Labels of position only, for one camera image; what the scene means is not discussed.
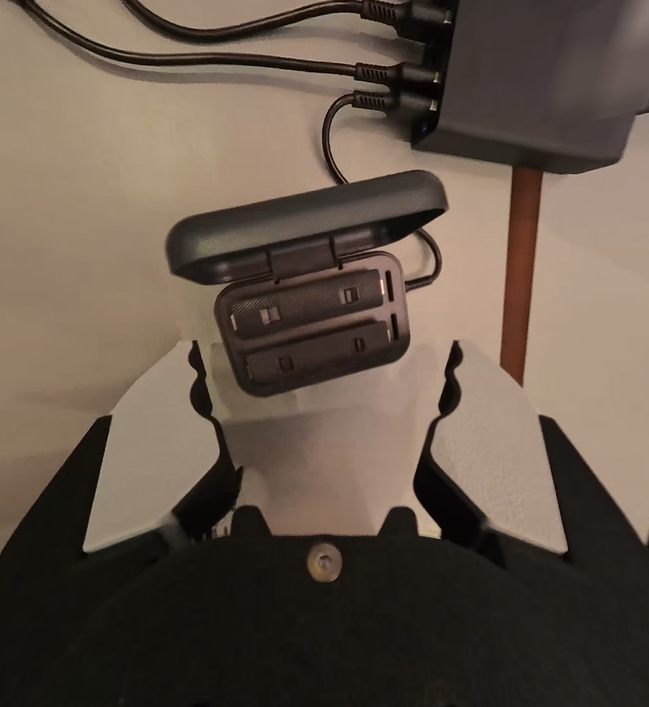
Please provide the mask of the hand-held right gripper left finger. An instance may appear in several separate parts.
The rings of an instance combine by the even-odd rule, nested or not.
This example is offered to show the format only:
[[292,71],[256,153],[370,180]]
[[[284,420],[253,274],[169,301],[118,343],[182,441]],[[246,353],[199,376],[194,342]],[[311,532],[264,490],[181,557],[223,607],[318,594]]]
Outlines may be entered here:
[[241,490],[197,341],[182,341],[111,413],[82,549],[156,531],[172,546],[226,537]]

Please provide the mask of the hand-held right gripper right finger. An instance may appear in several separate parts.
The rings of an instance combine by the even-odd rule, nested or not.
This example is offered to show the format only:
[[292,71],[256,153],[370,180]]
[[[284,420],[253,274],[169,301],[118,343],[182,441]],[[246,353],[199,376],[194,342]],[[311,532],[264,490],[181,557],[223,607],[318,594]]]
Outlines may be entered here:
[[539,412],[471,341],[455,340],[437,415],[413,478],[444,539],[472,548],[497,533],[567,552]]

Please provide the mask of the blue trimmed black battery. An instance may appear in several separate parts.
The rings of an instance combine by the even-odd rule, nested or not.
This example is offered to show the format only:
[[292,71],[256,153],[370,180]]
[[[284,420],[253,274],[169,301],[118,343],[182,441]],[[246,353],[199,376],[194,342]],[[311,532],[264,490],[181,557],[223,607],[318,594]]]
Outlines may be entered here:
[[256,384],[308,385],[379,366],[390,349],[388,325],[369,321],[249,353],[246,370]]

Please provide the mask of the orange trimmed black battery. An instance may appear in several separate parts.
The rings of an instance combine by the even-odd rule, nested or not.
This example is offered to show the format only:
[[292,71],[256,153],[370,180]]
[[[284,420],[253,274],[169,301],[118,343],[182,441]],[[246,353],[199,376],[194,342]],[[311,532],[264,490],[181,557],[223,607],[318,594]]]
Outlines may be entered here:
[[384,304],[386,289],[378,270],[357,270],[257,294],[235,293],[226,322],[243,340],[321,323]]

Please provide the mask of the black battery charger case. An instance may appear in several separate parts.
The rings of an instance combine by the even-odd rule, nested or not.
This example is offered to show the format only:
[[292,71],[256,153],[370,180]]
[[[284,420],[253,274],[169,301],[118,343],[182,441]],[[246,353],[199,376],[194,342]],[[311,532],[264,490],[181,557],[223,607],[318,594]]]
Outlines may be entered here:
[[[256,384],[247,375],[247,354],[384,321],[391,349],[376,367],[403,358],[410,346],[408,286],[401,263],[384,248],[448,208],[444,186],[434,174],[400,172],[187,217],[167,236],[167,265],[178,278],[221,287],[214,318],[233,376],[250,396],[272,397],[344,376],[308,385]],[[235,293],[252,295],[357,270],[379,271],[386,289],[383,305],[253,340],[243,340],[226,322],[226,305]]]

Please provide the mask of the black usb charging hub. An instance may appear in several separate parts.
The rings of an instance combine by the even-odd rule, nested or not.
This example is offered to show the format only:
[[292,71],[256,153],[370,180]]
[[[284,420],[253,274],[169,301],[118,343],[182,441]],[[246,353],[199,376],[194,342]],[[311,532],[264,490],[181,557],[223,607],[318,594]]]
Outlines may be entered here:
[[649,1],[455,1],[421,152],[573,175],[618,163],[649,99]]

